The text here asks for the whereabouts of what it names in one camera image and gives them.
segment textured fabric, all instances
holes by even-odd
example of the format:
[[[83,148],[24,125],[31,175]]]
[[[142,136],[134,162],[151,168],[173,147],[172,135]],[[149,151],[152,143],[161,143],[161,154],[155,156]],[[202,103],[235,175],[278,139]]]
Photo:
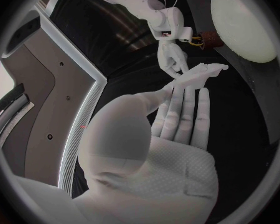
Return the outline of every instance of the textured fabric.
[[[144,165],[126,178],[102,176],[108,186],[145,199],[196,196],[216,200],[218,179],[208,152],[159,137],[152,137]]]

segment robotic arm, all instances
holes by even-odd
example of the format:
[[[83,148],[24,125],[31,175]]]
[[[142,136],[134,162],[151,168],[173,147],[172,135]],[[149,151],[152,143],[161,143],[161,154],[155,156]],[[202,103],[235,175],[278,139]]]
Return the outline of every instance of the robotic arm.
[[[162,70],[173,78],[180,75],[173,66],[188,71],[185,55],[175,40],[191,41],[193,30],[184,27],[184,18],[177,7],[165,8],[158,0],[104,0],[111,4],[120,4],[139,19],[147,20],[148,26],[159,41],[158,62]]]

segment white robotic arm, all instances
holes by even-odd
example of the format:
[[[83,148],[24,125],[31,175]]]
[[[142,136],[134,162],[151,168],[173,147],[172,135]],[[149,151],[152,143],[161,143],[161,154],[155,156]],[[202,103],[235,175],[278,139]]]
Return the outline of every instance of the white robotic arm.
[[[175,44],[175,40],[191,41],[193,30],[191,27],[184,27],[183,15],[177,7],[165,8],[158,0],[104,1],[123,5],[137,18],[147,20],[153,36],[159,41],[158,62],[162,70],[173,78],[179,76],[173,66],[177,66],[177,69],[181,68],[183,72],[188,70],[185,55]]]

